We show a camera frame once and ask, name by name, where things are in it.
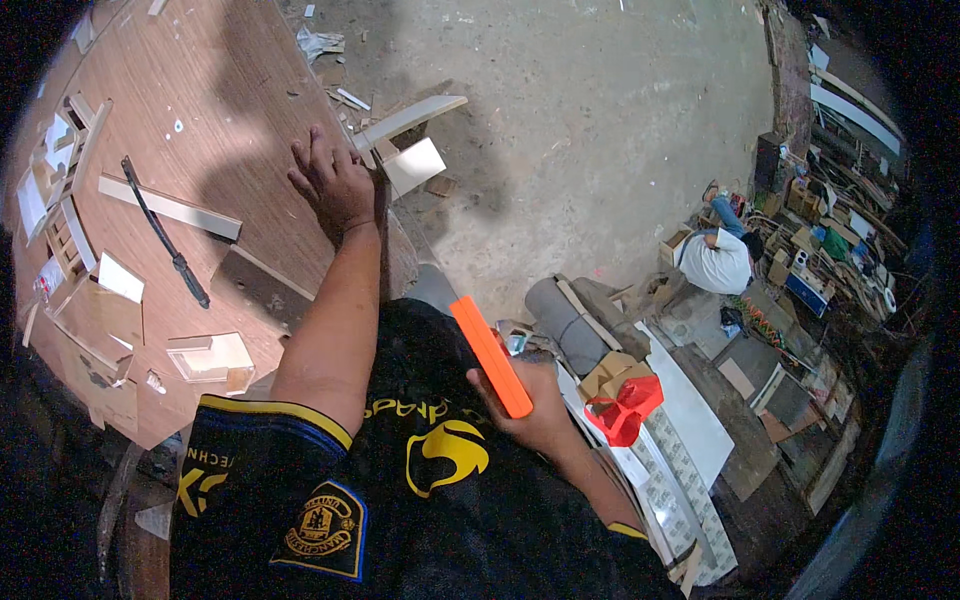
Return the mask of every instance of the embroidered badge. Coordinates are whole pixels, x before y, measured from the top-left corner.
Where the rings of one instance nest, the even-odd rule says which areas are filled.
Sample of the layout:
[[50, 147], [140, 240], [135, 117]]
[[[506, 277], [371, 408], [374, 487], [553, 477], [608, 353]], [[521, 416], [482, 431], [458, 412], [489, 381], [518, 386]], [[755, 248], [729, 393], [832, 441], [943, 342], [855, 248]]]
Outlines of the embroidered badge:
[[366, 526], [363, 502], [340, 484], [325, 481], [303, 504], [270, 563], [295, 564], [358, 582]]

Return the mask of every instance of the right hand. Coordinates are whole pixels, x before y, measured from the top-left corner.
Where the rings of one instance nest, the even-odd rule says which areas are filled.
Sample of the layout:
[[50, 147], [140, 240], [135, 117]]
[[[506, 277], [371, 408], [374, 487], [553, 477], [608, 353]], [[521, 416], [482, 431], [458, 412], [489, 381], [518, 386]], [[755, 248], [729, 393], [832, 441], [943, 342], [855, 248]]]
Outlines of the right hand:
[[327, 140], [323, 128], [313, 125], [309, 149], [295, 139], [290, 150], [297, 168], [287, 179], [310, 203], [334, 246], [350, 229], [375, 222], [371, 174], [345, 140]]
[[483, 370], [467, 371], [467, 381], [473, 384], [487, 403], [497, 428], [555, 464], [563, 462], [573, 453], [586, 450], [587, 444], [566, 412], [553, 363], [533, 364], [513, 357], [509, 360], [534, 405], [533, 411], [520, 419], [511, 419], [507, 415], [503, 403]]

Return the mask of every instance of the blue jeans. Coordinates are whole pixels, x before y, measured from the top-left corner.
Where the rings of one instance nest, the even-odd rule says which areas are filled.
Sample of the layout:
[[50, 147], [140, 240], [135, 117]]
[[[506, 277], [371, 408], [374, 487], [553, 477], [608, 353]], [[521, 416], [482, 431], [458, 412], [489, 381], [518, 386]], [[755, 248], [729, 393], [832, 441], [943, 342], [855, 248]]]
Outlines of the blue jeans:
[[[736, 214], [733, 213], [733, 209], [730, 208], [729, 197], [717, 194], [716, 197], [710, 201], [710, 205], [713, 206], [713, 210], [716, 210], [717, 214], [720, 215], [720, 220], [723, 222], [724, 229], [729, 231], [736, 239], [743, 237], [743, 234], [747, 231], [743, 228], [743, 224], [740, 223], [740, 220], [736, 218]], [[686, 238], [686, 241], [684, 242], [684, 249], [680, 251], [680, 261], [677, 264], [683, 264], [684, 254], [686, 254], [686, 245], [690, 243], [690, 240], [698, 235], [707, 235], [708, 233], [716, 232], [716, 229], [701, 229], [700, 231], [697, 231], [690, 237]]]

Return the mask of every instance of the red bag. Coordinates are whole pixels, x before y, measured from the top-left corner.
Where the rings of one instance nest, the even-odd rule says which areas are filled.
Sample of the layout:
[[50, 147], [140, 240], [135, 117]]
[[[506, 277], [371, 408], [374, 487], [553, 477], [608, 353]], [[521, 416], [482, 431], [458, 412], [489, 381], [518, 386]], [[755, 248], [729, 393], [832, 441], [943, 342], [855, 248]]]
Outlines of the red bag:
[[[609, 404], [606, 410], [594, 415], [589, 410], [591, 404]], [[620, 386], [616, 400], [595, 397], [587, 402], [584, 413], [587, 419], [607, 436], [607, 443], [613, 447], [627, 447], [636, 442], [640, 435], [640, 424], [650, 416], [655, 408], [663, 404], [663, 389], [656, 375], [627, 379]]]

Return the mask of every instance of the orange saw handle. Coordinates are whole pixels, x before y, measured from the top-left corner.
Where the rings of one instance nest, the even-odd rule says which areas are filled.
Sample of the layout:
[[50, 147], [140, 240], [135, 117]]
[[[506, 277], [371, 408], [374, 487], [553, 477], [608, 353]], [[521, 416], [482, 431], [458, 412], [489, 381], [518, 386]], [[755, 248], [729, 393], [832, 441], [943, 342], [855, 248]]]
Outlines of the orange saw handle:
[[510, 366], [507, 355], [493, 337], [480, 309], [470, 296], [464, 296], [450, 304], [450, 313], [464, 332], [464, 337], [480, 360], [480, 366], [493, 385], [500, 402], [511, 419], [526, 417], [534, 409], [533, 402], [523, 389], [523, 384]]

